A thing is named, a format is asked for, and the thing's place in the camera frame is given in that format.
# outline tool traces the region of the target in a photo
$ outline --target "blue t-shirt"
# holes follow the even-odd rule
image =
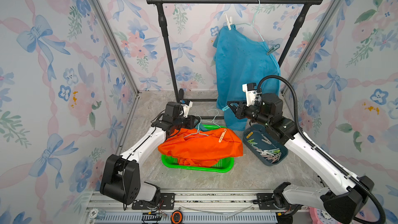
[[[281,75],[281,70],[273,54],[267,56],[268,45],[255,42],[236,30],[224,26],[213,44],[217,48],[214,60],[217,72],[217,108],[222,109],[227,101],[245,101],[242,85],[260,80],[267,75]],[[263,93],[279,94],[280,80],[268,79],[261,85]],[[228,109],[224,112],[226,126],[243,131],[247,119],[238,120]]]

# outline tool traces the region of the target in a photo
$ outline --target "floral wallpaper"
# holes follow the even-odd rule
[[[146,0],[99,0],[106,17],[119,41],[130,72],[140,90],[172,90],[166,50],[154,5]],[[305,49],[312,33],[332,0],[312,6],[306,22],[281,68],[288,77]],[[177,86],[184,90],[216,90],[216,69],[213,42],[219,30],[226,25],[224,13],[233,23],[250,23],[257,5],[243,4],[164,4],[170,47],[176,72]],[[302,5],[261,5],[256,17],[256,29],[267,44],[280,44],[275,51],[278,60],[289,38],[293,23]],[[238,29],[252,40],[261,37],[251,27]],[[320,58],[330,55],[318,52]]]
[[[88,0],[2,0],[0,224],[78,223],[135,95]]]
[[[397,31],[397,0],[343,0],[293,84],[302,128],[339,163],[375,182],[373,193],[394,224]],[[358,217],[376,221],[379,214],[368,201]]]

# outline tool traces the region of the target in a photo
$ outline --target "green clothespin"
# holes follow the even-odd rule
[[[272,48],[267,52],[267,56],[269,56],[270,54],[272,54],[274,51],[276,51],[277,49],[279,49],[281,47],[281,45],[276,44],[274,46],[272,46]]]

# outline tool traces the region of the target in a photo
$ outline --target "orange shirt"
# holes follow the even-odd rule
[[[221,158],[243,156],[242,141],[236,134],[226,129],[221,142],[221,134],[225,128],[211,130],[205,133],[209,136],[196,133],[197,129],[184,129],[174,137],[171,137],[158,146],[159,152],[164,155],[178,158],[180,165],[212,167]]]

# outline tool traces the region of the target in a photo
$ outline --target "marble floor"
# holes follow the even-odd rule
[[[216,98],[216,91],[186,92],[187,98]],[[137,109],[133,115],[130,133],[122,151],[134,145],[148,130],[151,120],[166,106],[174,101],[172,91],[144,91],[140,93]],[[214,115],[215,102],[194,102],[189,114]],[[292,119],[284,103],[283,115]],[[219,125],[224,120],[216,120]],[[236,132],[238,137],[243,132]],[[202,172],[186,169],[172,169],[163,165],[160,152],[156,149],[140,168],[141,180],[158,185],[164,189],[274,189],[288,181],[298,186],[320,187],[316,173],[298,156],[290,152],[278,165],[264,165],[245,145],[243,157],[236,157],[232,170],[227,173]]]

